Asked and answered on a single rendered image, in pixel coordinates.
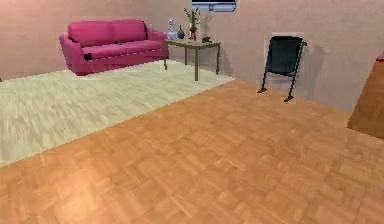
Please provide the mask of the framed wall picture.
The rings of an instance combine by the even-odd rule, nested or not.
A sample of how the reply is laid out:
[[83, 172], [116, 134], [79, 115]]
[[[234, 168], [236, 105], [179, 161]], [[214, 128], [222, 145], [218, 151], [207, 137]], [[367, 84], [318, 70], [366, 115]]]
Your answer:
[[191, 0], [192, 8], [210, 12], [234, 12], [238, 0]]

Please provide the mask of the pink sofa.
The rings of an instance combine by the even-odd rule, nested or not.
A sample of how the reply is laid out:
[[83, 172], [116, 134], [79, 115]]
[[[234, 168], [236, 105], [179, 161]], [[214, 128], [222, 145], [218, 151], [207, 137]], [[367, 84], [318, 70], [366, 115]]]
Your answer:
[[139, 19], [73, 22], [59, 36], [66, 65], [78, 76], [162, 60], [166, 39]]

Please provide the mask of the brown side table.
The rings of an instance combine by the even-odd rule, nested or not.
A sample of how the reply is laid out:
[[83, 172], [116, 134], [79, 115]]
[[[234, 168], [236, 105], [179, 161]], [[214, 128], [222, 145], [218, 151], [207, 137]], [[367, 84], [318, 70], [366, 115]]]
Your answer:
[[177, 46], [177, 47], [182, 47], [184, 49], [184, 62], [187, 62], [188, 50], [192, 49], [194, 51], [194, 68], [195, 68], [194, 78], [196, 81], [199, 80], [199, 64], [200, 64], [199, 51], [202, 49], [217, 48], [215, 73], [219, 74], [220, 53], [221, 53], [220, 42], [203, 43], [201, 41], [195, 41], [195, 40], [170, 40], [170, 39], [164, 40], [162, 43], [162, 59], [163, 59], [163, 65], [165, 70], [168, 69], [167, 60], [169, 59], [169, 46]]

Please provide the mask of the green house plant red pot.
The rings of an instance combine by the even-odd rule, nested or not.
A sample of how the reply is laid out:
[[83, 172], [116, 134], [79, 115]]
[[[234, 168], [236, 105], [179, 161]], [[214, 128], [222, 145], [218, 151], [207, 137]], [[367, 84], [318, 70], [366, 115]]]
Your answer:
[[184, 9], [184, 12], [186, 13], [190, 22], [190, 39], [196, 40], [197, 25], [199, 24], [200, 19], [200, 10], [198, 8], [190, 10]]

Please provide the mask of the black folding chair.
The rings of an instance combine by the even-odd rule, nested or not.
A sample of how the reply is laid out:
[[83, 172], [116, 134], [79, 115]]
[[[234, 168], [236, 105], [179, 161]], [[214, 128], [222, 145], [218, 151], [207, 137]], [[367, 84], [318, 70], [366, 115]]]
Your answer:
[[268, 73], [291, 77], [292, 82], [285, 102], [294, 98], [292, 95], [301, 57], [307, 42], [301, 37], [273, 36], [270, 39], [265, 70], [259, 93], [267, 90], [266, 77]]

